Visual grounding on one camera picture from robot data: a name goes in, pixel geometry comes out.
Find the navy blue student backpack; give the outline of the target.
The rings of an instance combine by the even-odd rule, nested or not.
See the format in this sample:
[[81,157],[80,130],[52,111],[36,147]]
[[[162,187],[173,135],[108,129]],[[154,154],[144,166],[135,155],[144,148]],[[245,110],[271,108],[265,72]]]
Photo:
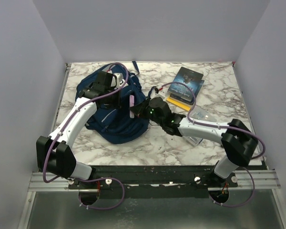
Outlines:
[[88,130],[96,131],[112,144],[123,144],[137,139],[148,128],[148,120],[138,117],[131,118],[129,110],[131,96],[134,96],[134,105],[142,103],[146,96],[135,73],[126,71],[120,65],[112,66],[111,71],[112,73],[121,73],[124,78],[126,78],[126,73],[129,74],[126,86],[120,90],[121,108],[98,108],[86,122],[85,127]]

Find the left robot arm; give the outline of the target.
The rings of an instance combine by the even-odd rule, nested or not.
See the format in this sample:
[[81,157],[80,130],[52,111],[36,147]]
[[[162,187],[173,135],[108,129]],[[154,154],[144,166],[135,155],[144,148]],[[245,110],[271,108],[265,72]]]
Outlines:
[[120,91],[128,77],[111,70],[98,72],[95,81],[78,93],[74,107],[63,122],[48,137],[40,136],[36,142],[37,160],[42,170],[43,180],[50,183],[46,173],[55,178],[76,178],[85,188],[96,184],[96,176],[89,165],[78,162],[72,146],[87,121],[102,105],[118,105]]

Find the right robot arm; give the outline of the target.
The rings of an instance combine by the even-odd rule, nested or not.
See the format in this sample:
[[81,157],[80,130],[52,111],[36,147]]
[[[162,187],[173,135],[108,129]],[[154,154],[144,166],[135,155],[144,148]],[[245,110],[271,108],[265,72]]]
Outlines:
[[226,183],[228,176],[239,167],[247,167],[257,147],[258,138],[245,124],[233,119],[229,123],[216,123],[191,119],[173,113],[162,98],[146,98],[130,107],[136,117],[157,123],[167,134],[180,137],[198,137],[219,143],[226,155],[214,167],[210,182],[215,187]]

